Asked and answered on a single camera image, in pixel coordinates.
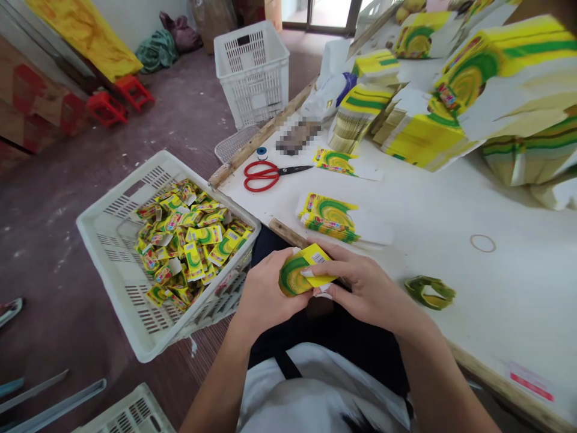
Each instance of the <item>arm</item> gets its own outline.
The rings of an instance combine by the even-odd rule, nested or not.
[[[352,292],[332,284],[326,293],[360,321],[395,334],[423,432],[498,432],[457,367],[441,331],[407,293],[368,257],[314,239],[334,261],[312,266],[314,275],[336,275]],[[315,289],[314,296],[322,293]]]
[[[278,287],[278,273],[292,255],[292,248],[274,251],[248,272],[239,309],[180,433],[236,430],[253,343],[264,331],[306,307],[312,296],[287,298]]]

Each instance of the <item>pink bag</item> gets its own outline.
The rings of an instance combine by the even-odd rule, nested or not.
[[[203,45],[200,35],[189,25],[184,15],[173,21],[166,12],[160,12],[162,26],[170,32],[179,54],[199,49]]]

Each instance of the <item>hand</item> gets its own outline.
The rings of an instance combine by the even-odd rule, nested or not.
[[[394,334],[401,333],[411,324],[413,318],[422,314],[409,295],[402,291],[373,259],[321,239],[309,238],[308,241],[316,242],[333,261],[311,266],[307,271],[312,271],[315,276],[343,277],[352,289],[350,293],[336,284],[331,284],[325,293],[320,288],[315,288],[313,296],[328,294],[353,317]]]
[[[278,286],[278,274],[284,262],[293,254],[292,248],[273,251],[246,276],[239,309],[233,320],[234,326],[250,340],[251,345],[260,334],[305,308],[313,295],[307,292],[287,298]]]

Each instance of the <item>white shirt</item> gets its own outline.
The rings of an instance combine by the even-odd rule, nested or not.
[[[382,431],[411,428],[403,398],[341,355],[313,343],[287,351],[302,378],[286,380],[274,358],[246,374],[238,432],[350,432],[359,412]]]

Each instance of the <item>yellow cloth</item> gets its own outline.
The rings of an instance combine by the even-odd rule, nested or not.
[[[90,0],[26,0],[26,3],[111,82],[142,69],[142,63],[114,34]]]

